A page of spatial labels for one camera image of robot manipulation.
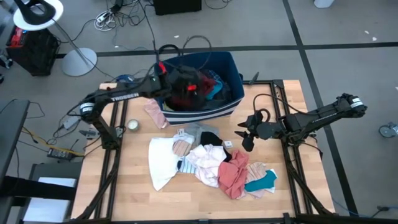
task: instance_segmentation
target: laundry basket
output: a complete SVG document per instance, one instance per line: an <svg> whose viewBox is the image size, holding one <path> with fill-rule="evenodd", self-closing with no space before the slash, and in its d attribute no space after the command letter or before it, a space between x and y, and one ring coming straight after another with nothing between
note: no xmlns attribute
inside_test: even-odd
<svg viewBox="0 0 398 224"><path fill-rule="evenodd" d="M158 100L158 104L171 125L187 124L196 121L218 118L230 115L239 105L244 97L241 75L236 68L235 62L229 52L204 52L187 54L180 57L170 58L165 62L178 66L183 62L184 65L200 68L210 55L209 61L203 69L216 72L231 88L232 101L222 107L205 111L168 111L163 109L163 100ZM165 63L166 70L171 72L174 68Z"/></svg>

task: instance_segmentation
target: wooden table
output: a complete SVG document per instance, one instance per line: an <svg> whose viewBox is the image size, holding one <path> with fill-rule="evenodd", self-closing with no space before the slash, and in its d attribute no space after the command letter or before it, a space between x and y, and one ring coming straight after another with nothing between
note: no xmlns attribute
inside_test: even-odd
<svg viewBox="0 0 398 224"><path fill-rule="evenodd" d="M284 84L289 103L298 110L306 111L307 107L300 82L298 80L285 80ZM233 131L243 131L243 128L237 127L237 124L245 121L247 116L253 113L252 100L254 96L259 93L270 93L270 91L267 85L245 86L245 97L231 116L212 119L203 123L216 126L220 130L221 139L232 141L234 147L229 149L229 152L232 150L244 151L241 146L242 138ZM142 108L146 101L144 98L138 98L131 100L128 105L126 121L133 118L137 119L141 127L138 132L126 131L124 133L113 221L275 218L281 217L285 212L294 217L282 147L280 140L276 139L266 141L256 139L254 150L248 153L249 163L265 162L268 169L276 171L279 178L275 181L276 191L274 194L266 192L263 198L256 200L250 195L241 200L231 200L220 189L204 185L193 174L183 173L177 173L163 189L157 192L152 186L149 175L149 142L154 137L171 138L181 126L157 129ZM256 100L256 107L269 108L272 116L271 121L275 120L275 112L270 97L259 97ZM108 105L104 109L102 115L105 120L110 120L111 111L112 105ZM307 142L316 146L315 141L311 138ZM90 152L98 144L100 143L92 145L86 151ZM310 146L302 145L300 146L300 155L308 187L327 209L334 212L318 151ZM104 150L97 149L84 160L72 217L79 216L96 193L103 157ZM297 189L303 211L304 203L298 185ZM106 213L108 196L108 194L104 196L103 216Z"/></svg>

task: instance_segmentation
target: black case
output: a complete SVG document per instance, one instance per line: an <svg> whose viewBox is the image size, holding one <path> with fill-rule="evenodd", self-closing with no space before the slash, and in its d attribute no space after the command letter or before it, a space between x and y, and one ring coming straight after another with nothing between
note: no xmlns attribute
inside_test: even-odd
<svg viewBox="0 0 398 224"><path fill-rule="evenodd" d="M55 36L48 29L26 31L20 40L21 46L11 47L15 31L16 27L7 41L8 56L32 76L50 75L59 48Z"/></svg>
<svg viewBox="0 0 398 224"><path fill-rule="evenodd" d="M158 16L201 10L201 0L154 0Z"/></svg>

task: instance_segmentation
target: teal cloth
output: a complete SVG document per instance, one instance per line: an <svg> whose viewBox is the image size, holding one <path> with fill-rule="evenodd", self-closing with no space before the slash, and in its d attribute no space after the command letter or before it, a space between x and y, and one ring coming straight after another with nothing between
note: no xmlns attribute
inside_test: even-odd
<svg viewBox="0 0 398 224"><path fill-rule="evenodd" d="M273 171L267 170L267 175L259 180L249 182L244 185L244 189L247 192L253 192L261 189L269 189L275 187L274 181L276 180L276 175Z"/></svg>
<svg viewBox="0 0 398 224"><path fill-rule="evenodd" d="M215 81L216 81L216 84L213 86L213 90L209 94L206 95L207 100L212 100L214 95L216 95L223 88L222 82L220 82L218 80L215 80Z"/></svg>

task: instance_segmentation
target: roll of tape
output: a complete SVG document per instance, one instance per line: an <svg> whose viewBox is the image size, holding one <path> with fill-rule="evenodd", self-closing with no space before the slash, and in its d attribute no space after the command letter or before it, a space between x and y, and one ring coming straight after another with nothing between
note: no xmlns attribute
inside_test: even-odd
<svg viewBox="0 0 398 224"><path fill-rule="evenodd" d="M127 123L127 128L130 131L137 131L139 129L138 121L136 119L129 120L129 122Z"/></svg>

